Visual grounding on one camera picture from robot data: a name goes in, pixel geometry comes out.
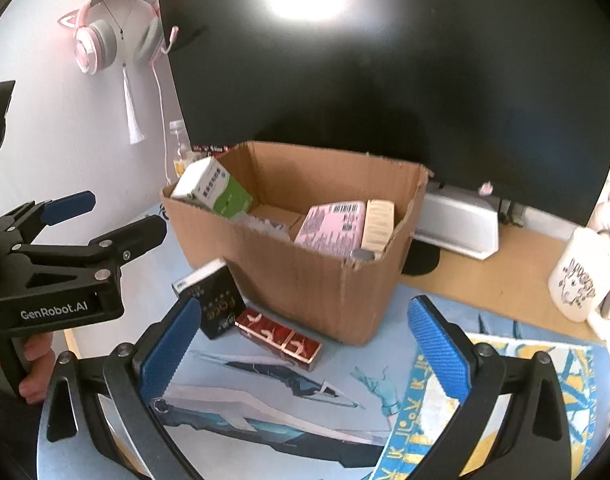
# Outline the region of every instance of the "wooden desk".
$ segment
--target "wooden desk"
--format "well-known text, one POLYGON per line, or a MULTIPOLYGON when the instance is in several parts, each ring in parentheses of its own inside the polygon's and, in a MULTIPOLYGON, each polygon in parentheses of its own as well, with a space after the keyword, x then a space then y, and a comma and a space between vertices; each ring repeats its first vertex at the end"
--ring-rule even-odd
POLYGON ((481 261, 441 250, 438 267, 401 276, 409 286, 440 294, 554 332, 600 342, 587 323, 573 323, 556 308, 547 278, 565 242, 517 227, 500 227, 500 249, 481 261))

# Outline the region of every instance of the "blue gripper pad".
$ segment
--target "blue gripper pad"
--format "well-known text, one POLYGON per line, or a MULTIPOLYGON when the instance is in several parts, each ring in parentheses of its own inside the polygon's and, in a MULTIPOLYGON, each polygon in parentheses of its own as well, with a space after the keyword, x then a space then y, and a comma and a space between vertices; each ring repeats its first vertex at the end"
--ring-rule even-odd
POLYGON ((434 307, 424 296, 417 296, 409 302, 407 325, 445 394, 463 402, 472 387, 470 366, 424 302, 434 307))
POLYGON ((95 205, 96 197, 94 193, 82 191, 45 204, 40 215, 40 221, 47 225, 60 224, 75 216, 89 213, 95 205))
POLYGON ((189 298, 140 368, 140 396, 149 404, 165 393, 201 326, 201 304, 189 298))

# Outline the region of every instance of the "pink package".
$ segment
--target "pink package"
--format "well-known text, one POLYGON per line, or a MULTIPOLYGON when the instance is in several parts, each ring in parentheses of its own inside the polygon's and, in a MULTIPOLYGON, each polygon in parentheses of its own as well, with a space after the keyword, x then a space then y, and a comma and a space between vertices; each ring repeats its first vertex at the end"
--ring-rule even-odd
POLYGON ((294 243, 346 258, 361 246, 365 203, 336 202, 310 208, 294 243))

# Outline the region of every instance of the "barcode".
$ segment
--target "barcode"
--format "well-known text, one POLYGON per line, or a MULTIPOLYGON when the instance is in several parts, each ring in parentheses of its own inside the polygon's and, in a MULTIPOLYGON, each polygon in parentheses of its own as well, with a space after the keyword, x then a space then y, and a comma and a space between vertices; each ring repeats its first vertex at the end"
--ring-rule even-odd
POLYGON ((332 213, 356 213, 358 204, 338 204, 334 206, 332 213))

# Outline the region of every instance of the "plastic bottle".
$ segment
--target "plastic bottle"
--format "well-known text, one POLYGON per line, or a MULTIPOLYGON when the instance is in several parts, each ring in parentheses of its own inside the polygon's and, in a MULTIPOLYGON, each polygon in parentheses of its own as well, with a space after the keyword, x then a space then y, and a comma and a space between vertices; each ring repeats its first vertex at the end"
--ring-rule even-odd
POLYGON ((174 154, 174 169, 176 176, 181 176, 185 172, 188 162, 193 162, 192 149, 190 148, 189 136, 185 128, 185 121, 170 121, 169 133, 176 136, 176 153, 174 154))

